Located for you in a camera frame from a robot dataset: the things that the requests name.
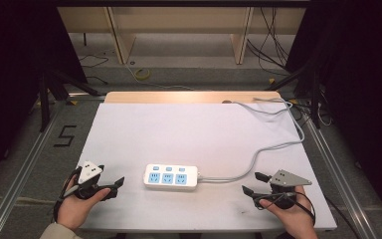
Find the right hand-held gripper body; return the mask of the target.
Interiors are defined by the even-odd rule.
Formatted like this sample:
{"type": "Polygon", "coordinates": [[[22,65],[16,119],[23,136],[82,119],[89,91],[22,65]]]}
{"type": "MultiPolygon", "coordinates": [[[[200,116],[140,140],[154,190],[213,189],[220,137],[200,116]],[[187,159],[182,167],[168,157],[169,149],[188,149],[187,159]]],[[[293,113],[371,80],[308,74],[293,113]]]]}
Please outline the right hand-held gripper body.
{"type": "Polygon", "coordinates": [[[270,179],[273,203],[280,209],[289,209],[295,205],[297,186],[312,185],[309,179],[280,169],[270,179]]]}

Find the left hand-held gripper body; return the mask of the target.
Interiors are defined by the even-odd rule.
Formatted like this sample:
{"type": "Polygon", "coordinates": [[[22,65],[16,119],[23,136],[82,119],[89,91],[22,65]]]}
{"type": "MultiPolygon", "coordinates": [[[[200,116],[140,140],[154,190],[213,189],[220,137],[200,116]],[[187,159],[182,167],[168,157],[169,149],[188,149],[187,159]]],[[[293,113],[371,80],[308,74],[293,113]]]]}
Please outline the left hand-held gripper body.
{"type": "Polygon", "coordinates": [[[98,165],[95,165],[91,161],[85,161],[80,167],[80,174],[75,180],[75,186],[77,189],[74,195],[79,199],[90,199],[97,192],[102,190],[102,186],[98,186],[98,180],[101,172],[98,165]]]}

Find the person's right hand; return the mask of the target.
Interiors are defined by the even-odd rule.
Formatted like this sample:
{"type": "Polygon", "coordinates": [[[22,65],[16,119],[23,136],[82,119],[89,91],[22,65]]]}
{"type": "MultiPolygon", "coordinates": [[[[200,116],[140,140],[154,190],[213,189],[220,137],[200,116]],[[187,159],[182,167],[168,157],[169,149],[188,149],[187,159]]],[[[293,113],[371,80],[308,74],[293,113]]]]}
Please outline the person's right hand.
{"type": "Polygon", "coordinates": [[[280,209],[266,199],[261,199],[260,204],[276,215],[286,232],[294,239],[318,239],[313,219],[302,208],[294,205],[289,209],[280,209]]]}

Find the person's left hand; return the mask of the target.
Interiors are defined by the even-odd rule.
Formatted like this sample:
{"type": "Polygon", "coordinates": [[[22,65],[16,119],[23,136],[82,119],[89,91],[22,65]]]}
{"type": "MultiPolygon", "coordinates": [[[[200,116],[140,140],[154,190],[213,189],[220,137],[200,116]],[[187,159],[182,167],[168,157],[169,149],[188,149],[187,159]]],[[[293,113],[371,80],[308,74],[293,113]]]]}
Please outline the person's left hand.
{"type": "Polygon", "coordinates": [[[82,200],[74,195],[67,197],[58,210],[57,223],[76,231],[87,220],[92,208],[110,193],[109,188],[98,191],[93,197],[82,200]]]}

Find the white and blue power strip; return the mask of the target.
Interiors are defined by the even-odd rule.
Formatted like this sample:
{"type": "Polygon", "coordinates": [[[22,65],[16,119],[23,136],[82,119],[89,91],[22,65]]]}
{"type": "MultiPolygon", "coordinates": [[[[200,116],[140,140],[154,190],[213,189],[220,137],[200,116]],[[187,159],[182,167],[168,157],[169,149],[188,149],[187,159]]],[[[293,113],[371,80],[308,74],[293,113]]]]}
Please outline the white and blue power strip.
{"type": "Polygon", "coordinates": [[[143,183],[147,188],[159,190],[194,190],[198,176],[196,166],[147,164],[143,183]]]}

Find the white table cover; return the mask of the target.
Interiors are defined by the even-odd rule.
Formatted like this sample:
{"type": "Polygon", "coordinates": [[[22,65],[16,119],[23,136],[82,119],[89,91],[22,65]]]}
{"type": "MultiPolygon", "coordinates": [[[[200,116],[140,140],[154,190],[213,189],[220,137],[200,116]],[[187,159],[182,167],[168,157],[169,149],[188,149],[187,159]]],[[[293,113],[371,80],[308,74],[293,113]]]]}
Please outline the white table cover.
{"type": "Polygon", "coordinates": [[[315,227],[333,229],[331,215],[295,125],[282,103],[102,104],[82,160],[104,165],[100,181],[124,178],[115,199],[98,204],[85,228],[122,232],[250,232],[281,228],[255,207],[245,185],[268,192],[255,172],[284,169],[312,182],[305,192],[315,227]],[[150,163],[194,165],[201,180],[191,191],[149,189],[150,163]]]}

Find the black metal stand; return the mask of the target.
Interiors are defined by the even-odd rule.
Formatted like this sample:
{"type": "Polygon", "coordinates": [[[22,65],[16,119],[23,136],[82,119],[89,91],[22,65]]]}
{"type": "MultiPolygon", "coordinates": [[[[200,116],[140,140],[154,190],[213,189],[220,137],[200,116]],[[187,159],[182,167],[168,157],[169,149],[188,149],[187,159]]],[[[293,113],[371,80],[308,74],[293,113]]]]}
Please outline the black metal stand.
{"type": "Polygon", "coordinates": [[[42,117],[40,132],[43,132],[46,129],[51,119],[48,93],[51,93],[57,101],[65,102],[69,97],[69,93],[64,87],[64,84],[72,85],[91,96],[100,96],[100,92],[87,86],[85,83],[72,78],[66,73],[54,69],[45,70],[39,81],[39,96],[42,117]]]}
{"type": "Polygon", "coordinates": [[[274,83],[268,87],[268,91],[276,91],[281,87],[298,80],[295,87],[294,94],[298,97],[302,94],[309,94],[310,96],[310,118],[316,128],[320,128],[319,113],[319,68],[315,60],[308,60],[300,69],[286,76],[278,83],[274,83]]]}

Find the yellow tape roll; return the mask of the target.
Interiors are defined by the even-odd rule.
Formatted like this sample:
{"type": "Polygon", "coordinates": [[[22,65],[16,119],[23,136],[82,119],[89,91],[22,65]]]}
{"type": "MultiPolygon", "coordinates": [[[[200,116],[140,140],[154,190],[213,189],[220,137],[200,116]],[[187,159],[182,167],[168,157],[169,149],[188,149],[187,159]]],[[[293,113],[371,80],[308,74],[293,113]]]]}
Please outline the yellow tape roll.
{"type": "Polygon", "coordinates": [[[144,81],[150,77],[150,71],[148,69],[138,69],[134,75],[137,80],[144,81]]]}

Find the dark curtain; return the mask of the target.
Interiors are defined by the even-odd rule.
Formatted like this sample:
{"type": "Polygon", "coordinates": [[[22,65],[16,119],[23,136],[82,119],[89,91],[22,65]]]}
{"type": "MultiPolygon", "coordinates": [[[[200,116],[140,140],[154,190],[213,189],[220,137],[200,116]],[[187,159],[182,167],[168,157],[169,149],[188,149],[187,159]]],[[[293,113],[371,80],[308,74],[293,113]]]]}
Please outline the dark curtain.
{"type": "Polygon", "coordinates": [[[0,0],[0,161],[49,70],[87,80],[56,4],[0,0]]]}
{"type": "Polygon", "coordinates": [[[382,201],[382,0],[309,0],[286,67],[307,62],[322,37],[329,109],[382,201]]]}

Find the beige wooden shelf unit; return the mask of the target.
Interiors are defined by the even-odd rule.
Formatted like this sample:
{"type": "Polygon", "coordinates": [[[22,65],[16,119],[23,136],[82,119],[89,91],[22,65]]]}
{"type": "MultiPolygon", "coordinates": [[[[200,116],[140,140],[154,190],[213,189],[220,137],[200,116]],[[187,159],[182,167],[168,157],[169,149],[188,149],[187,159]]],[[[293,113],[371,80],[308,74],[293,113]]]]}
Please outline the beige wooden shelf unit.
{"type": "Polygon", "coordinates": [[[126,63],[138,34],[227,34],[241,65],[248,36],[299,29],[305,10],[290,7],[60,7],[70,33],[110,33],[118,61],[126,63]]]}

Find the aluminium floor rail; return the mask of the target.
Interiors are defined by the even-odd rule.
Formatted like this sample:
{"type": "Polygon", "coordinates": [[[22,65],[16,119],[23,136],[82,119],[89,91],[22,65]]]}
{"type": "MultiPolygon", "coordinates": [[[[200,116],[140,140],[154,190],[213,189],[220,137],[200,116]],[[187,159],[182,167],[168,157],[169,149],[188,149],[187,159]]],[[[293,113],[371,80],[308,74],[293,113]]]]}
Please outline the aluminium floor rail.
{"type": "Polygon", "coordinates": [[[65,107],[65,102],[56,102],[51,112],[50,121],[45,128],[39,132],[28,155],[23,161],[16,176],[11,180],[8,190],[0,199],[0,232],[2,231],[17,199],[25,186],[57,120],[61,110],[65,107]]]}
{"type": "Polygon", "coordinates": [[[331,174],[331,177],[339,191],[340,196],[350,214],[354,226],[357,229],[358,235],[361,239],[378,239],[378,234],[372,227],[367,214],[361,206],[361,203],[355,196],[354,191],[349,185],[348,180],[343,174],[342,169],[339,167],[324,135],[315,126],[310,119],[307,122],[307,128],[312,135],[325,164],[331,174]]]}

